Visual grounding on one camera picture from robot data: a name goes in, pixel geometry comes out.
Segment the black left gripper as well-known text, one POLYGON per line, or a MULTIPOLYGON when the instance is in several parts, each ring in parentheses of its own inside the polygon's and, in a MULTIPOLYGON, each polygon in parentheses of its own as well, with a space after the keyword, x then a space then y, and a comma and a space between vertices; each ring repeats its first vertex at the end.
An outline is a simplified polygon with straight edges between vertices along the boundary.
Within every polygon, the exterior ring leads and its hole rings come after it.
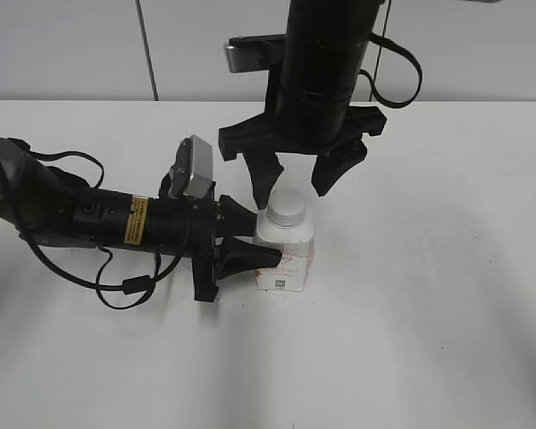
POLYGON ((217 203, 214 182, 206 187, 200 198, 186 190, 178 192, 174 188, 177 183, 167 174, 159 188, 159 200, 174 208, 170 225, 177 227, 180 235, 180 241, 174 244, 173 260, 159 270, 160 280, 171 274, 180 260, 186 257, 191 260, 194 299, 213 302, 219 291, 217 280, 274 268, 280 263, 281 252, 278 249, 234 238, 254 236, 256 213, 227 195, 221 195, 217 203), (215 259, 217 235, 224 239, 218 246, 215 259))

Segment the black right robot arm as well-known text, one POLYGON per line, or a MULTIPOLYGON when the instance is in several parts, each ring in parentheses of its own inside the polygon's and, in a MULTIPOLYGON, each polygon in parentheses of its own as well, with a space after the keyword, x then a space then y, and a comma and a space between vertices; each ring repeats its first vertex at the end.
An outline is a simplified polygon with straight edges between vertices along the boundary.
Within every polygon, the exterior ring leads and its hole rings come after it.
POLYGON ((219 130, 226 161, 243 155, 253 198, 265 209, 283 172, 280 153, 315 156, 311 183, 326 195, 363 162, 363 135, 381 134, 376 107, 353 107, 377 1, 302 1, 289 5, 285 33, 231 38, 225 45, 232 73, 268 71, 264 111, 219 130))

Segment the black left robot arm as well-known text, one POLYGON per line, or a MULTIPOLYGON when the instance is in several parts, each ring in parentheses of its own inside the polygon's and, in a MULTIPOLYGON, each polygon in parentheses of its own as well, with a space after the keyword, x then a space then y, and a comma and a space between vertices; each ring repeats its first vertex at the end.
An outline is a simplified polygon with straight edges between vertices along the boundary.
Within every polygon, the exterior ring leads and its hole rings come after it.
POLYGON ((147 302, 182 258, 192 264, 194 297, 215 300, 219 280, 273 268, 275 248, 251 242, 256 216, 233 198, 214 193, 211 146, 198 136, 181 141, 156 197, 103 189, 56 166, 60 155, 33 151, 21 139, 0 138, 0 218, 12 224, 34 255, 69 282, 133 295, 147 302), (115 249, 154 256, 151 274, 111 286, 67 273, 45 248, 115 249))

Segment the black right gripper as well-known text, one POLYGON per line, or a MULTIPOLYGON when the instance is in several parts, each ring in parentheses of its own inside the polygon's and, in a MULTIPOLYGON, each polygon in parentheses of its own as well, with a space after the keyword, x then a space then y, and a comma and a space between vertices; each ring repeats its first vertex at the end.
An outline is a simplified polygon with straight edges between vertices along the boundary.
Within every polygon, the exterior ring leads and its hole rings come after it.
POLYGON ((386 122, 376 106, 279 104, 270 112, 219 129, 218 144, 225 161, 244 154, 255 204, 265 210, 284 172, 275 153, 317 156, 311 182, 323 197, 365 160, 363 135, 381 135, 386 122))

